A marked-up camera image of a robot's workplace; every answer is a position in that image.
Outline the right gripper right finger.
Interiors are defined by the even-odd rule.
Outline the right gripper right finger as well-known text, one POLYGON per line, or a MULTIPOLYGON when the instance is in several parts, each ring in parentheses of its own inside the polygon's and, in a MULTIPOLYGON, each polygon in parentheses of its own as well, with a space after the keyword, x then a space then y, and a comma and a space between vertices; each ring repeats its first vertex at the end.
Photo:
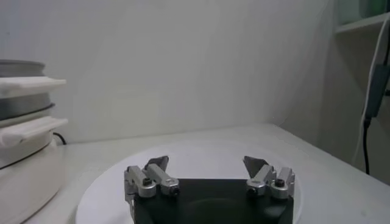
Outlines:
POLYGON ((277 200, 293 198, 295 193, 295 173, 289 167, 282 167, 277 173, 274 166, 264 159, 245 156, 243 163, 250 178, 246 181, 247 195, 261 197, 270 192, 277 200))

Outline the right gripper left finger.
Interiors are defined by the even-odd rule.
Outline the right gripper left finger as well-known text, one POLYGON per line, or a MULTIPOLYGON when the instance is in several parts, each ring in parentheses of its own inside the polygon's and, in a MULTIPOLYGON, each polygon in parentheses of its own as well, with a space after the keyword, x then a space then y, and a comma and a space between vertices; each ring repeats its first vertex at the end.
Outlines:
POLYGON ((180 194, 179 180, 166 173, 168 162, 168 156, 161 156, 150 159, 143 169, 128 166, 124 171, 125 201, 130 203, 136 196, 152 198, 157 195, 158 187, 163 195, 180 194))

